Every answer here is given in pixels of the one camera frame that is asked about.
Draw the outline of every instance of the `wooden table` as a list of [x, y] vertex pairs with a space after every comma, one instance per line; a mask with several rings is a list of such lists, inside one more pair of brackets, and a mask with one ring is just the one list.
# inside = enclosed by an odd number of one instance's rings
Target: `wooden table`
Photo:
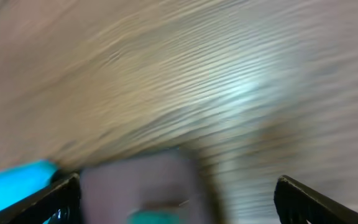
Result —
[[228, 223], [281, 174], [358, 211], [358, 1], [0, 0], [0, 170], [174, 145]]

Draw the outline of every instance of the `black object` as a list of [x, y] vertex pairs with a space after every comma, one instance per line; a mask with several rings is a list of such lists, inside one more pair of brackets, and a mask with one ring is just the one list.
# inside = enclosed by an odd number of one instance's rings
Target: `black object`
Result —
[[358, 213], [289, 176], [278, 179], [274, 203], [282, 224], [358, 224]]
[[80, 183], [70, 174], [0, 211], [0, 224], [80, 224]]

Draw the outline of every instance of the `teal object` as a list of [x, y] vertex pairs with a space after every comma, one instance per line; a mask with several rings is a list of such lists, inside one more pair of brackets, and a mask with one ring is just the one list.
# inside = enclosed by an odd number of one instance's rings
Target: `teal object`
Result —
[[131, 215], [128, 224], [181, 224], [181, 221], [170, 212], [141, 211]]
[[0, 172], [0, 211], [49, 185], [56, 171], [51, 162], [38, 161]]

